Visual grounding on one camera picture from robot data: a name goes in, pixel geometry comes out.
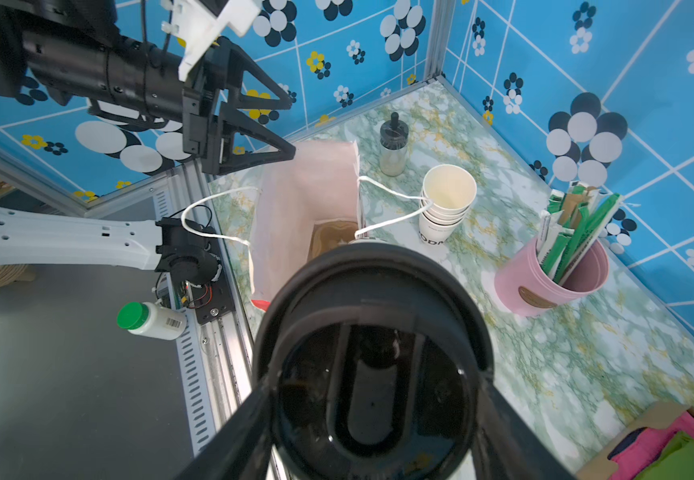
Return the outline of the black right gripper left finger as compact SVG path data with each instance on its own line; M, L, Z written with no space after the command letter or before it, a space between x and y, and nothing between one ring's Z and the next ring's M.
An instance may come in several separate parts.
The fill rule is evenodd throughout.
M272 393L257 385L176 479L265 479L272 453Z

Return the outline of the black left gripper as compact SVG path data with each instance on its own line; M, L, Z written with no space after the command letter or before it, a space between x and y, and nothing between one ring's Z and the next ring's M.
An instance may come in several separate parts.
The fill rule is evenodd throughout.
M226 37L218 38L214 58L200 61L184 82L184 152L202 160L204 173L217 176L292 160L296 155L292 143L240 111L290 110L293 103L287 91ZM244 94L242 85L246 74L263 84L274 98ZM216 109L222 90L227 91L227 102L221 104L218 115ZM261 149L237 153L238 136L256 140Z

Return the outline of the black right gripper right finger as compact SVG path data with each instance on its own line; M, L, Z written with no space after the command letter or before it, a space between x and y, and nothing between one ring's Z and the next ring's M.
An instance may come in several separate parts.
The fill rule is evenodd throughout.
M477 479L571 479L568 471L494 387L478 391L472 445Z

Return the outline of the red white paper gift bag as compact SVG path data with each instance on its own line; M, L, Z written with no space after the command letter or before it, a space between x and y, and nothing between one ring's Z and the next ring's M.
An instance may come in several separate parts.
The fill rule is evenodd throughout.
M392 190L360 173L358 143L305 141L297 145L293 159L262 168L261 184L241 186L204 197L180 215L183 228L197 236L225 239L247 248L251 302L265 311L285 283L308 261L311 238L317 225L347 221L358 225L355 239L380 228L418 216L433 205L427 196L411 196ZM360 185L372 184L396 197L425 204L416 211L370 226L361 224ZM196 230L187 215L214 199L254 191L257 199L251 236L244 239Z

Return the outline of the black cup lid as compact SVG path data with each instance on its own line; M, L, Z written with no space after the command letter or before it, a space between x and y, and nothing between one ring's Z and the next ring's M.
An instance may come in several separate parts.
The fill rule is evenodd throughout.
M475 434L492 342L471 295L411 249L358 242L302 267L268 307L254 376L299 479L445 479Z

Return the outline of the brown pulp carrier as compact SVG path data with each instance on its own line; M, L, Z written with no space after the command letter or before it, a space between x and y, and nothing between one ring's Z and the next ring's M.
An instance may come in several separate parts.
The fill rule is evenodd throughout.
M312 233L307 260L311 261L324 253L348 245L355 240L357 230L358 224L353 221L338 220L317 224Z

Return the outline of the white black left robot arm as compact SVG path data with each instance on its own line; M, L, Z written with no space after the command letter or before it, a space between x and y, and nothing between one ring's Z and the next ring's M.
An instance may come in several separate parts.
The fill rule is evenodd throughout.
M0 149L80 203L198 161L289 160L289 92L235 41L270 1L0 1Z

